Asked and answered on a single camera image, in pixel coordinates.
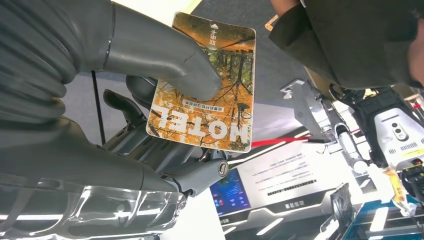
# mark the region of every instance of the metal bolt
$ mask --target metal bolt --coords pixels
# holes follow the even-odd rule
[[[219,163],[219,175],[221,177],[225,177],[228,174],[228,169],[228,163],[226,161]]]

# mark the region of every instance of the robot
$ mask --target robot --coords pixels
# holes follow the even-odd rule
[[[0,2],[0,239],[122,239],[172,228],[187,199],[228,173],[227,153],[154,138],[137,104],[107,90],[127,126],[90,143],[62,116],[80,72],[127,75],[150,108],[155,79],[212,98],[222,80],[186,35],[109,0]]]
[[[424,124],[390,87],[372,89],[374,94],[367,97],[365,90],[336,91],[333,84],[329,89],[336,100],[348,105],[370,146],[370,159],[361,156],[349,127],[332,101],[310,81],[296,79],[281,91],[285,99],[291,99],[296,119],[309,130],[313,142],[338,142],[348,165],[356,173],[369,173],[381,199],[392,200],[404,216],[413,217],[416,205],[407,202],[404,188],[418,201],[424,201]],[[314,119],[312,111],[317,108],[316,103],[328,117],[328,131]]]

